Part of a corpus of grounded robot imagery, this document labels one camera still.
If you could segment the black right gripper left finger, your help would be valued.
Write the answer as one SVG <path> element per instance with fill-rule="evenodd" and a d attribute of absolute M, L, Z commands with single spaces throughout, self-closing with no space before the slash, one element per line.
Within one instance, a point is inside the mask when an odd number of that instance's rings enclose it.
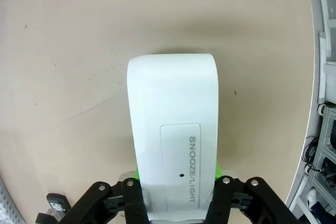
<path fill-rule="evenodd" d="M 93 183 L 66 213 L 64 223 L 108 223 L 121 211 L 126 223 L 150 223 L 136 178 L 126 178 L 113 186 Z"/>

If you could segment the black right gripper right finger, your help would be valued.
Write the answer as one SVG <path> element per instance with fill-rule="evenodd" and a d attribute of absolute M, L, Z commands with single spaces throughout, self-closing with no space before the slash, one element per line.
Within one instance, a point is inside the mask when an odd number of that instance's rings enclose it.
<path fill-rule="evenodd" d="M 232 208 L 251 223 L 298 223 L 298 219 L 261 177 L 246 182 L 224 175 L 215 180 L 206 223 L 228 223 Z"/>

